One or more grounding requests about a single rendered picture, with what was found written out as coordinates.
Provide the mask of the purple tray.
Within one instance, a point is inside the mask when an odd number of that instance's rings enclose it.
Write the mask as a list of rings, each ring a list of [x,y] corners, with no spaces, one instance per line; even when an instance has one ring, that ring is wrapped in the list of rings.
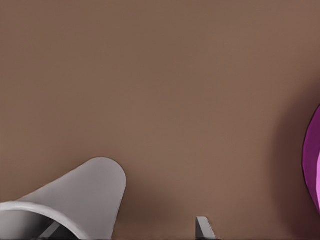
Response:
[[[307,189],[320,215],[320,105],[306,130],[302,148],[302,168]]]

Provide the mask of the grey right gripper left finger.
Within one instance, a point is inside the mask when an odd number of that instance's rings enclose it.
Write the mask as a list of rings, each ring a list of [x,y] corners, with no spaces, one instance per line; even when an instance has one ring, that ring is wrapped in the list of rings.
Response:
[[[38,236],[38,238],[50,238],[60,227],[56,221],[52,222],[48,227]]]

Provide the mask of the white IKEA cup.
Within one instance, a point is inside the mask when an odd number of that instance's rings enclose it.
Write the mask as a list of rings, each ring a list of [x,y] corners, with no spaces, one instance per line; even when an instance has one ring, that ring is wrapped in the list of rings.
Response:
[[[111,240],[127,185],[114,160],[95,157],[14,201],[0,202],[0,240]],[[52,222],[50,238],[38,238]]]

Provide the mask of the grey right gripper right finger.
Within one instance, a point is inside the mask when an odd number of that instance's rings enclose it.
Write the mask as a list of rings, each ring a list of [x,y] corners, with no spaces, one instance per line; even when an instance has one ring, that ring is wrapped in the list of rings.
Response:
[[[195,238],[196,239],[216,239],[216,235],[205,216],[195,218]]]

